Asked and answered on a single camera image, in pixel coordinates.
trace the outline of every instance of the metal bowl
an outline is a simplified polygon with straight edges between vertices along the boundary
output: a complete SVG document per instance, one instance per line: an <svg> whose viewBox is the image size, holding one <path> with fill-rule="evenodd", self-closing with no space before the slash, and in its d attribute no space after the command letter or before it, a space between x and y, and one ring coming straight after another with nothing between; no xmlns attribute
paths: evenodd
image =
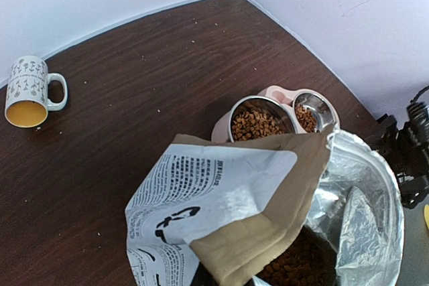
<svg viewBox="0 0 429 286"><path fill-rule="evenodd" d="M242 98L231 109L228 122L228 136L231 142L234 142L232 134L233 120L246 111L258 111L272 116L277 126L284 133L296 133L295 124L289 112L282 105L268 97L254 95Z"/></svg>
<svg viewBox="0 0 429 286"><path fill-rule="evenodd" d="M338 122L338 120L335 119L334 113L329 105L322 97L318 96L317 94L311 92L303 92L299 94L294 99L292 108L295 111L295 107L300 105L311 111L317 122L317 131L323 130L323 128L325 128L325 126L328 124Z"/></svg>

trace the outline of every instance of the mug handle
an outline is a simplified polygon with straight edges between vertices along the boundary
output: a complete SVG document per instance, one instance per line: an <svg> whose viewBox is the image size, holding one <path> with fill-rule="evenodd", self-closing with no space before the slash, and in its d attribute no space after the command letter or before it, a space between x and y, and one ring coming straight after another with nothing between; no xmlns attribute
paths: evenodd
<svg viewBox="0 0 429 286"><path fill-rule="evenodd" d="M67 90L67 82L66 79L63 77L63 75L59 73L50 73L48 74L48 84L51 83L51 81L57 80L61 83L62 89L64 92L64 98L59 103L54 103L48 98L48 111L59 111L62 110L67 103L68 99L68 90Z"/></svg>

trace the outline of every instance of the dark brown wooden surface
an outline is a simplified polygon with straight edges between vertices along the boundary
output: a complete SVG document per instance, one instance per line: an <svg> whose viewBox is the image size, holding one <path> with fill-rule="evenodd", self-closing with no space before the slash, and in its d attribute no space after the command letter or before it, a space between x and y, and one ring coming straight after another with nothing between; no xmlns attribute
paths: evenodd
<svg viewBox="0 0 429 286"><path fill-rule="evenodd" d="M164 11L48 65L68 81L67 107L39 131L0 118L1 285L133 285L124 209L134 191L176 133L210 139L234 102L269 85L323 93L342 128L361 136L376 126L307 49L245 0Z"/></svg>

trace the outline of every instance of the gray surface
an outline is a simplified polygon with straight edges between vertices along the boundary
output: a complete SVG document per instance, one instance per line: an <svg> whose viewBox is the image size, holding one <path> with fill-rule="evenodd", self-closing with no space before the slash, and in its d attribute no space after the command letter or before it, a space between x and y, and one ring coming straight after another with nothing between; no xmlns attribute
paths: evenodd
<svg viewBox="0 0 429 286"><path fill-rule="evenodd" d="M429 204L429 197L413 210L404 209L404 258L397 286L429 286L429 231L423 217L425 204Z"/></svg>

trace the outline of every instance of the brown paper bag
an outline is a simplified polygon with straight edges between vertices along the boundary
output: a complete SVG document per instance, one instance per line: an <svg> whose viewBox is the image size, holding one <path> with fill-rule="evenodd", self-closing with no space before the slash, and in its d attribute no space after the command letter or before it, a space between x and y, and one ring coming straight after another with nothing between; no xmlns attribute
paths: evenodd
<svg viewBox="0 0 429 286"><path fill-rule="evenodd" d="M262 213L231 222L190 243L220 286L243 286L298 236L328 164L328 137L333 129L332 125L322 133L274 135L225 145L293 151L298 160ZM187 135L178 135L174 143L214 145Z"/></svg>

